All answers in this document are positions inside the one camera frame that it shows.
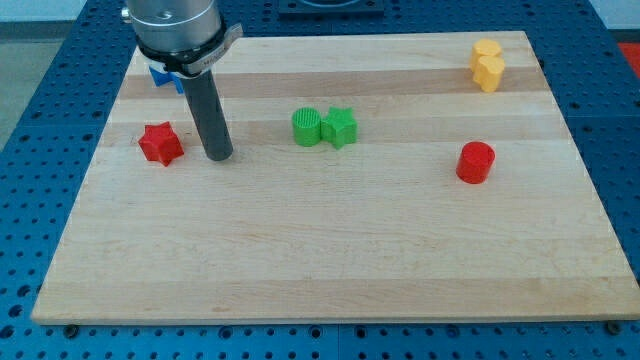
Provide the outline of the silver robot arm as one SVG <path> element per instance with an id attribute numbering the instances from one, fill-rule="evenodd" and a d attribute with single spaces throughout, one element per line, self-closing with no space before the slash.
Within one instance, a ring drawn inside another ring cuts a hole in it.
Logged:
<path id="1" fill-rule="evenodd" d="M 185 79 L 211 70 L 244 35 L 241 24 L 227 24 L 216 0 L 126 0 L 121 18 L 151 68 Z"/>

